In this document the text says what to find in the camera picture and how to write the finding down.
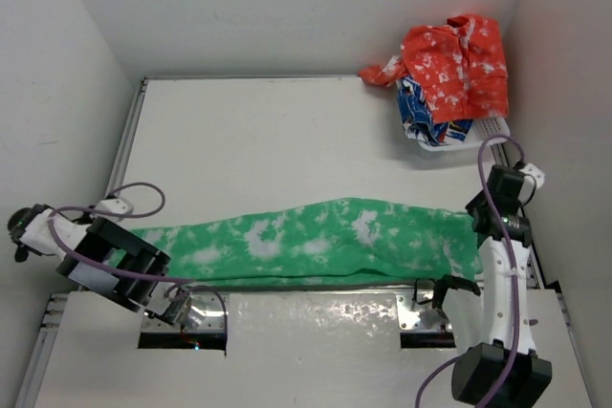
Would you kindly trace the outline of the green tie-dye trousers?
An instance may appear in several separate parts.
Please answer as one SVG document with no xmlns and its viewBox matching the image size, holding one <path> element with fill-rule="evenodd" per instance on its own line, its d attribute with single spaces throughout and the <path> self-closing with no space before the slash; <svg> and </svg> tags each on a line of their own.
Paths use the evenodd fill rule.
<svg viewBox="0 0 612 408">
<path fill-rule="evenodd" d="M 482 271 L 465 212 L 344 198 L 134 234 L 170 257 L 174 277 L 221 287 L 401 283 Z"/>
</svg>

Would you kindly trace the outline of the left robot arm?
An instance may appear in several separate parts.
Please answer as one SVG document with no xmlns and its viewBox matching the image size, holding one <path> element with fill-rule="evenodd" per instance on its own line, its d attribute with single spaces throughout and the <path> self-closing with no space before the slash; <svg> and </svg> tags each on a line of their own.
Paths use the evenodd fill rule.
<svg viewBox="0 0 612 408">
<path fill-rule="evenodd" d="M 72 221 L 46 204 L 17 210 L 8 220 L 15 261 L 31 254 L 56 256 L 56 271 L 130 311 L 179 327 L 186 299 L 154 298 L 162 292 L 170 257 L 103 217 Z"/>
</svg>

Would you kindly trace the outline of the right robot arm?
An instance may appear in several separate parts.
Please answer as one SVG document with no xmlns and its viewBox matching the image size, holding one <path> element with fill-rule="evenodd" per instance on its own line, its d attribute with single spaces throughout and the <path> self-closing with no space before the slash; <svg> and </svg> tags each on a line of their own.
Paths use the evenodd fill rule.
<svg viewBox="0 0 612 408">
<path fill-rule="evenodd" d="M 520 207 L 544 184 L 531 163 L 492 168 L 487 188 L 466 206 L 477 236 L 483 284 L 446 274 L 434 283 L 431 307 L 444 316 L 457 355 L 454 400 L 476 407 L 533 407 L 553 369 L 538 356 L 528 311 L 528 260 L 533 234 Z"/>
</svg>

